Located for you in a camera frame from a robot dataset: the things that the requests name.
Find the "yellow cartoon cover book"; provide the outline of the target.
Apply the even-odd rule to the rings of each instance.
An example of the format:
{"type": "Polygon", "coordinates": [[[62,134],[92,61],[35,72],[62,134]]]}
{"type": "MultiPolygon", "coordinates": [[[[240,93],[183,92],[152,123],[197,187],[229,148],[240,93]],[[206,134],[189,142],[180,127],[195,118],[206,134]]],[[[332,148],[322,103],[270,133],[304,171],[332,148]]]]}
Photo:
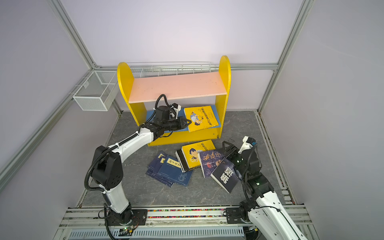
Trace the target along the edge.
{"type": "Polygon", "coordinates": [[[214,106],[189,107],[184,109],[184,113],[185,117],[192,122],[188,126],[190,133],[219,126],[214,106]]]}

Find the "black wolf cover book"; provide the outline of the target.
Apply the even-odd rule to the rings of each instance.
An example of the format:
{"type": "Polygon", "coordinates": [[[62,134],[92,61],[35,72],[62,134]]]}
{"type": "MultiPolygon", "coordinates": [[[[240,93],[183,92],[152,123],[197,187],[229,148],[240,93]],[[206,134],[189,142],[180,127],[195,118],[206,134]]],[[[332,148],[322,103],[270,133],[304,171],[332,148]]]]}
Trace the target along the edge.
{"type": "Polygon", "coordinates": [[[234,164],[228,159],[224,158],[216,169],[211,174],[211,177],[228,193],[230,194],[239,179],[234,164]]]}

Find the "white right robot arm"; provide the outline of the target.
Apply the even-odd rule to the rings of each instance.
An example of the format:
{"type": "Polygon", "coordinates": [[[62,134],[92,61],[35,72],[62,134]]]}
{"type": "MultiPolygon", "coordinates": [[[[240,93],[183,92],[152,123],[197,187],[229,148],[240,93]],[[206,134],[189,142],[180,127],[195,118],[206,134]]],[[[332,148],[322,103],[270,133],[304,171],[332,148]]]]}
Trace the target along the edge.
{"type": "Polygon", "coordinates": [[[256,239],[263,235],[267,240],[306,240],[292,218],[285,210],[270,181],[261,172],[262,163],[258,144],[253,138],[243,142],[241,148],[227,141],[223,142],[222,153],[234,164],[245,200],[237,208],[227,208],[224,216],[231,224],[253,225],[251,231],[258,232],[256,239]]]}

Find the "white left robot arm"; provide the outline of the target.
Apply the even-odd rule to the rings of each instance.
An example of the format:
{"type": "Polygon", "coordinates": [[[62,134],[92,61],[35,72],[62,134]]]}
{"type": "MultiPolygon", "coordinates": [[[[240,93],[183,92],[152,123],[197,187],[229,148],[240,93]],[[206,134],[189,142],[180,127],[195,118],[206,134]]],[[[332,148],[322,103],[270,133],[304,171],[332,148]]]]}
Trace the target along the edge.
{"type": "Polygon", "coordinates": [[[95,150],[84,187],[88,191],[102,193],[109,208],[107,216],[115,217],[118,224],[127,225],[134,217],[122,187],[124,161],[143,146],[164,138],[166,131],[172,134],[187,128],[192,121],[180,116],[181,110],[178,104],[155,107],[150,119],[141,124],[134,134],[109,147],[100,146],[95,150]]]}

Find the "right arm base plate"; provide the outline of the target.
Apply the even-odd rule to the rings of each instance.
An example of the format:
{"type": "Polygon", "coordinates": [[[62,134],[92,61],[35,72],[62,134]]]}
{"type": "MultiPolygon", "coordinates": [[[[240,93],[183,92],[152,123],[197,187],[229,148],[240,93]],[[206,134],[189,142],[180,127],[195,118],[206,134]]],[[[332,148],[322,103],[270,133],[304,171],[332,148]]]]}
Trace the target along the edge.
{"type": "Polygon", "coordinates": [[[250,223],[247,212],[242,207],[226,208],[223,215],[226,217],[228,224],[250,223]]]}

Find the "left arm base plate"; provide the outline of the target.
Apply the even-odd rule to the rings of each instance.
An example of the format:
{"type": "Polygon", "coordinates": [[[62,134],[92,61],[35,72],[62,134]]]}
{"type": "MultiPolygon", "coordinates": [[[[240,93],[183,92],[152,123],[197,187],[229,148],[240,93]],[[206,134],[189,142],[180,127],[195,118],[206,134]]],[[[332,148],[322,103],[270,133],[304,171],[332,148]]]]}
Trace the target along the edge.
{"type": "Polygon", "coordinates": [[[107,215],[107,224],[108,226],[144,226],[147,216],[146,209],[132,209],[121,214],[111,211],[107,215]]]}

